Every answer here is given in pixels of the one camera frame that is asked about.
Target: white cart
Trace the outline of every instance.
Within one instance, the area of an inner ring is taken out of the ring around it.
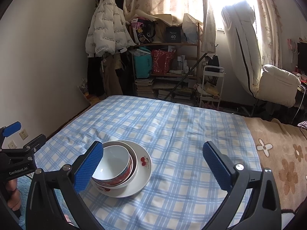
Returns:
[[[216,72],[209,72],[209,71],[206,71],[206,69],[207,69],[207,68],[210,68],[210,67],[211,67],[211,68],[218,68],[218,69],[220,70],[220,72],[219,72],[219,73],[216,73]],[[212,98],[212,97],[206,97],[206,96],[203,96],[203,94],[201,93],[201,94],[200,94],[199,107],[201,107],[202,101],[212,101],[212,102],[218,102],[217,109],[219,109],[219,107],[220,107],[220,102],[221,102],[221,98],[222,98],[223,86],[224,86],[225,70],[224,70],[223,67],[204,66],[204,67],[203,67],[203,83],[202,83],[202,87],[201,87],[202,90],[204,89],[205,76],[220,77],[220,78],[223,79],[223,81],[222,81],[222,87],[221,87],[221,91],[220,91],[220,98],[219,98],[219,99],[214,99],[214,98]]]

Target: floral curtain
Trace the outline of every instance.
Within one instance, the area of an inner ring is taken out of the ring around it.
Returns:
[[[282,23],[275,0],[257,0],[262,31],[262,65],[271,64],[282,69]]]
[[[126,0],[128,12],[140,9],[147,14],[171,14],[173,25],[182,23],[185,13],[204,22],[201,51],[215,53],[215,20],[208,0]]]

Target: metal pole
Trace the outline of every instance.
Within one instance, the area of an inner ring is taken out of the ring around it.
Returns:
[[[203,58],[205,58],[205,56],[208,53],[205,53],[196,63],[195,65],[188,71],[188,73],[179,81],[179,83],[169,92],[169,94],[164,98],[164,100],[166,100],[175,90],[176,88],[185,80],[185,78],[194,70],[195,67],[197,67],[197,65],[199,64],[199,62],[202,61]]]

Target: wall socket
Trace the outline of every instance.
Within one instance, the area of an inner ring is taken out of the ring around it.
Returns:
[[[10,149],[16,149],[17,148],[17,146],[16,146],[16,144],[14,143],[13,140],[9,142],[8,146],[9,146]]]
[[[21,132],[19,132],[19,135],[23,140],[25,140],[29,136],[26,129],[23,129]]]

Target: white chair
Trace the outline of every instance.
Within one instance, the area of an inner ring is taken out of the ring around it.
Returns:
[[[261,65],[253,27],[254,11],[247,1],[222,9],[232,67],[243,88],[254,98],[292,107],[299,79],[273,65]]]

